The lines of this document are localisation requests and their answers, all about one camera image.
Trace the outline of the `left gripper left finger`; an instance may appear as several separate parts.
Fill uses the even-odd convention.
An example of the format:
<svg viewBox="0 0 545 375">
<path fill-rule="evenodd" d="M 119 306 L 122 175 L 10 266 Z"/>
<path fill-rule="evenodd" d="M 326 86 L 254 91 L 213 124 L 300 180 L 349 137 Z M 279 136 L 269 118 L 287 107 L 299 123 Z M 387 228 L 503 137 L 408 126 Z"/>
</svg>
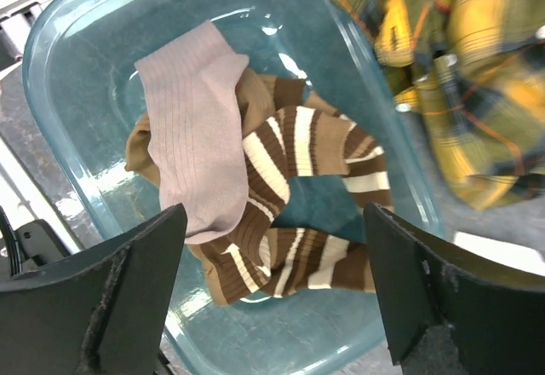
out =
<svg viewBox="0 0 545 375">
<path fill-rule="evenodd" d="M 27 268 L 25 237 L 52 236 L 38 220 L 1 221 L 9 277 L 1 281 L 4 374 L 166 374 L 160 341 L 179 268 L 182 205 L 75 254 Z"/>
</svg>

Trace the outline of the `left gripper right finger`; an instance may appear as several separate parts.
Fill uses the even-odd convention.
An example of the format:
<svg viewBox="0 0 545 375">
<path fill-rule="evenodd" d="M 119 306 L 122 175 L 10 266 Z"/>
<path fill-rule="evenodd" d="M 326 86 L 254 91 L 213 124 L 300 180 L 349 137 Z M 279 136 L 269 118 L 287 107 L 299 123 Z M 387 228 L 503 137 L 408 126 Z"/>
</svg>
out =
<svg viewBox="0 0 545 375">
<path fill-rule="evenodd" d="M 366 245 L 395 366 L 405 374 L 542 374 L 544 278 L 364 208 Z"/>
</svg>

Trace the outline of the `brown striped sock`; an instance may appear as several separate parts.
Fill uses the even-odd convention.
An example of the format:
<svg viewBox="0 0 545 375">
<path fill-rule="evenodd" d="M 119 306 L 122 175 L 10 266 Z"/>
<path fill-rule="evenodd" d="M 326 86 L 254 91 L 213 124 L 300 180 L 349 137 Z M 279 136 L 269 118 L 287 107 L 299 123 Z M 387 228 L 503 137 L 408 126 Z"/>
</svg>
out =
<svg viewBox="0 0 545 375">
<path fill-rule="evenodd" d="M 296 177 L 341 176 L 358 208 L 393 209 L 385 151 L 348 118 L 310 107 L 284 107 L 243 139 L 249 202 L 273 222 Z"/>
<path fill-rule="evenodd" d="M 187 248 L 202 263 L 213 302 L 222 306 L 259 291 L 273 298 L 301 290 L 376 291 L 365 244 L 310 228 L 268 230 L 255 262 L 226 238 Z"/>
</svg>

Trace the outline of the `grey sock red stripes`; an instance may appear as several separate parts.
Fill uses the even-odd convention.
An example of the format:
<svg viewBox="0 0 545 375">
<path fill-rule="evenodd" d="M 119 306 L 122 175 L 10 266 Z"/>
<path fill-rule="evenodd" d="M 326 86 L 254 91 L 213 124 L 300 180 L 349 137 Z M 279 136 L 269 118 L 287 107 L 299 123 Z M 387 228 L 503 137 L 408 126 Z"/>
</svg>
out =
<svg viewBox="0 0 545 375">
<path fill-rule="evenodd" d="M 189 245 L 230 233 L 244 212 L 249 186 L 235 88 L 248 64 L 210 21 L 135 64 L 159 202 L 184 205 Z"/>
</svg>

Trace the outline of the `plain tan sock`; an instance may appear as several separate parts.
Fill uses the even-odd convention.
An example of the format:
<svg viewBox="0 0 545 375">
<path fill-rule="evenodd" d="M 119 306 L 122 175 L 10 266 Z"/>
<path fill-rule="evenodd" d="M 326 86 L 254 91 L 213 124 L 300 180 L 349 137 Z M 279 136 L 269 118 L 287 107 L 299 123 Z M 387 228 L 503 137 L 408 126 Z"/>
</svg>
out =
<svg viewBox="0 0 545 375">
<path fill-rule="evenodd" d="M 250 68 L 244 70 L 236 85 L 235 95 L 244 136 L 282 107 L 301 105 L 318 109 L 333 117 L 341 115 L 340 111 L 318 95 L 305 80 L 258 74 Z M 144 177 L 157 187 L 160 184 L 160 175 L 148 152 L 150 140 L 148 114 L 143 113 L 129 134 L 125 169 Z"/>
</svg>

